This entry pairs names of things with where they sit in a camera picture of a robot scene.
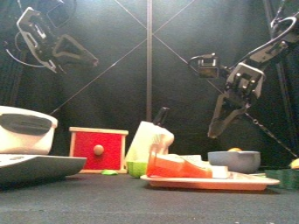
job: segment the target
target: plastic tray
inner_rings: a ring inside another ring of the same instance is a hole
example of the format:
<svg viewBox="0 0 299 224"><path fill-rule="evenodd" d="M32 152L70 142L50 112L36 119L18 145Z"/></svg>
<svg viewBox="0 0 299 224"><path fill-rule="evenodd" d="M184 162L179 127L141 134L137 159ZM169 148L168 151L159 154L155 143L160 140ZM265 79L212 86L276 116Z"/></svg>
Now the plastic tray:
<svg viewBox="0 0 299 224"><path fill-rule="evenodd" d="M249 190L263 191L267 186L279 185L279 180L260 178L253 175L231 172L228 178L148 178L145 175L140 179L148 181L155 187L175 187L212 190Z"/></svg>

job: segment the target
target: drawer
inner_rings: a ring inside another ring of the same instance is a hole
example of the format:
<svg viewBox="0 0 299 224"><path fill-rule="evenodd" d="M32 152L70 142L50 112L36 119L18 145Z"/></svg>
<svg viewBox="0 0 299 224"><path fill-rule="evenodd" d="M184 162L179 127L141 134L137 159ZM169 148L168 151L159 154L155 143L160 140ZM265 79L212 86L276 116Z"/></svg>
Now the drawer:
<svg viewBox="0 0 299 224"><path fill-rule="evenodd" d="M80 173L101 173L103 170L127 173L127 130L69 127L69 132L69 156L87 158Z"/></svg>

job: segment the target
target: white container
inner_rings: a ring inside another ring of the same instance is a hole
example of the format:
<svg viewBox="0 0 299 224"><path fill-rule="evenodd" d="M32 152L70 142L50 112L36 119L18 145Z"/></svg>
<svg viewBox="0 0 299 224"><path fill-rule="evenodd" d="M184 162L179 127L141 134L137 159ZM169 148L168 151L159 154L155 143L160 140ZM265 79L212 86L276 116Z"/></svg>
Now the white container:
<svg viewBox="0 0 299 224"><path fill-rule="evenodd" d="M2 114L45 118L50 121L50 128L41 135L30 135L16 133L0 126L0 154L46 155L52 148L53 131L58 123L57 119L40 112L6 106L0 106L0 119Z"/></svg>

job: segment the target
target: toy kitchen item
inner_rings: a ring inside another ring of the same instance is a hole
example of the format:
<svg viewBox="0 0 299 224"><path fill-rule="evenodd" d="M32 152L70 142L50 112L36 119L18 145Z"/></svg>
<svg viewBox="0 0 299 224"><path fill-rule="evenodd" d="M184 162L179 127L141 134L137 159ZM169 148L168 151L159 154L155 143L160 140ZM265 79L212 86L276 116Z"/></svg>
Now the toy kitchen item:
<svg viewBox="0 0 299 224"><path fill-rule="evenodd" d="M80 173L101 173L103 170L127 173L127 130L69 127L69 132L69 156L88 159Z"/></svg>
<svg viewBox="0 0 299 224"><path fill-rule="evenodd" d="M45 179L61 179L79 173L85 162L84 157L1 154L0 186Z"/></svg>
<svg viewBox="0 0 299 224"><path fill-rule="evenodd" d="M260 166L257 151L213 151L208 152L211 165L225 165L231 172L255 173Z"/></svg>
<svg viewBox="0 0 299 224"><path fill-rule="evenodd" d="M46 155L56 127L54 117L28 109L0 106L0 153Z"/></svg>
<svg viewBox="0 0 299 224"><path fill-rule="evenodd" d="M176 154L159 154L151 150L147 177L211 179L211 166L200 166L187 157Z"/></svg>
<svg viewBox="0 0 299 224"><path fill-rule="evenodd" d="M155 147L156 153L168 154L168 147L173 143L173 133L161 126L168 114L168 108L161 107L152 122L140 122L135 138L125 154L128 174L139 178L145 174L149 150Z"/></svg>
<svg viewBox="0 0 299 224"><path fill-rule="evenodd" d="M57 120L40 112L0 106L0 185L76 174L84 157L48 156Z"/></svg>
<svg viewBox="0 0 299 224"><path fill-rule="evenodd" d="M277 179L260 178L237 172L231 172L228 178L149 178L144 175L140 179L148 181L152 187L211 190L263 191L267 186L279 185Z"/></svg>

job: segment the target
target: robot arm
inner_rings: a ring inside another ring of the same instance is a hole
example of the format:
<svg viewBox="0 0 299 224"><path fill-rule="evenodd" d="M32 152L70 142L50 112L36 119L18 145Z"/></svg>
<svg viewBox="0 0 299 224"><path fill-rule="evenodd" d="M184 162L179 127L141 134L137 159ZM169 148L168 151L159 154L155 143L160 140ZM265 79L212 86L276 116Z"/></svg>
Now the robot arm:
<svg viewBox="0 0 299 224"><path fill-rule="evenodd" d="M271 40L249 52L232 68L220 67L220 63L215 61L219 59L215 53L189 60L189 65L193 61L199 61L196 72L200 77L216 77L219 71L227 77L224 93L219 95L209 123L211 138L217 137L236 116L247 112L260 96L265 80L263 71L269 63L277 62L299 44L299 12L292 17L276 18L271 26L273 30Z"/></svg>
<svg viewBox="0 0 299 224"><path fill-rule="evenodd" d="M54 73L68 63L97 66L99 59L92 53L68 34L54 35L46 17L30 7L17 21L17 28L33 57Z"/></svg>

